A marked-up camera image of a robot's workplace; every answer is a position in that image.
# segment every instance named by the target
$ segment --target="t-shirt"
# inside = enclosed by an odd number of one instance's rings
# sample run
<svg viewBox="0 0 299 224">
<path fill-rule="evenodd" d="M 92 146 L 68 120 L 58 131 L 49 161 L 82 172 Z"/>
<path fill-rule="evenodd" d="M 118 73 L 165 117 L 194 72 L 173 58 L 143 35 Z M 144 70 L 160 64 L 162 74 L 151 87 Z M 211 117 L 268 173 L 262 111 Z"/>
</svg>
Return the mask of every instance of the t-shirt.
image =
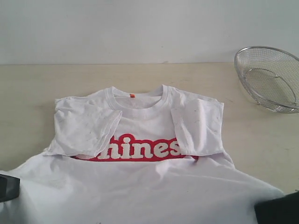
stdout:
<svg viewBox="0 0 299 224">
<path fill-rule="evenodd" d="M 162 85 L 56 100 L 50 146 L 17 169 L 22 224 L 256 224 L 277 188 L 237 169 L 221 140 L 223 103 Z"/>
</svg>

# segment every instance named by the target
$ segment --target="beige table surface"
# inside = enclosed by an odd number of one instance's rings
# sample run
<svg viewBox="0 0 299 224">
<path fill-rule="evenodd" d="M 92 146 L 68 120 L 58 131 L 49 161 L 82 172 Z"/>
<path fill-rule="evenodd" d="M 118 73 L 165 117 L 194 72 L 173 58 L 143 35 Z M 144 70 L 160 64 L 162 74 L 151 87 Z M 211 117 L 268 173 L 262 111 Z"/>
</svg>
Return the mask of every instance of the beige table surface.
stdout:
<svg viewBox="0 0 299 224">
<path fill-rule="evenodd" d="M 115 86 L 159 85 L 224 102 L 223 144 L 237 169 L 281 188 L 299 189 L 299 114 L 279 114 L 243 93 L 232 63 L 0 66 L 0 170 L 40 153 L 54 136 L 54 99 Z"/>
</svg>

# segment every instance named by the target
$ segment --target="metal mesh strainer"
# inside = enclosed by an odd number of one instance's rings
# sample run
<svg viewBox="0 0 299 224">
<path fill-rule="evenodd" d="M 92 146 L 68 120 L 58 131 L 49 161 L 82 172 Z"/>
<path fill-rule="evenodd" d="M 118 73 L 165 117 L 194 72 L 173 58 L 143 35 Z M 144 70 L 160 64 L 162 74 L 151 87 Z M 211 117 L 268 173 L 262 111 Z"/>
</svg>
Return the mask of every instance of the metal mesh strainer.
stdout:
<svg viewBox="0 0 299 224">
<path fill-rule="evenodd" d="M 258 104 L 280 113 L 299 112 L 299 58 L 276 48 L 249 47 L 236 53 L 235 69 Z"/>
</svg>

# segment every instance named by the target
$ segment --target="white wall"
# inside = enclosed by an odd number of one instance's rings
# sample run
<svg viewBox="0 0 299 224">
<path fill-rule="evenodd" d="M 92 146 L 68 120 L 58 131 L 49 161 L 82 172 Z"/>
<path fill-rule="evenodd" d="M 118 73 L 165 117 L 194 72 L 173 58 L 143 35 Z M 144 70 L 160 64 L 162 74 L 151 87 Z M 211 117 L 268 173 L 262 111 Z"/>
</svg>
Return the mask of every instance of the white wall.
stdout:
<svg viewBox="0 0 299 224">
<path fill-rule="evenodd" d="M 299 56 L 299 0 L 0 0 L 0 64 L 231 62 Z"/>
</svg>

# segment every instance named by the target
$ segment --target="t-shirt sleeve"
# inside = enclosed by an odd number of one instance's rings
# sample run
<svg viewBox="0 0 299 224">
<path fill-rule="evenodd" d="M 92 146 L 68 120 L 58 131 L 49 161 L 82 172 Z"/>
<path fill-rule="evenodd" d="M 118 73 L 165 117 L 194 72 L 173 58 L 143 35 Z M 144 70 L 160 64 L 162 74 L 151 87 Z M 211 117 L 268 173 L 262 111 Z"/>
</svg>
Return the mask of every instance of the t-shirt sleeve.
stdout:
<svg viewBox="0 0 299 224">
<path fill-rule="evenodd" d="M 55 137 L 46 155 L 97 156 L 109 144 L 121 119 L 121 111 L 63 98 L 56 101 Z"/>
<path fill-rule="evenodd" d="M 206 156 L 223 153 L 223 103 L 195 99 L 171 110 L 181 154 Z"/>
</svg>

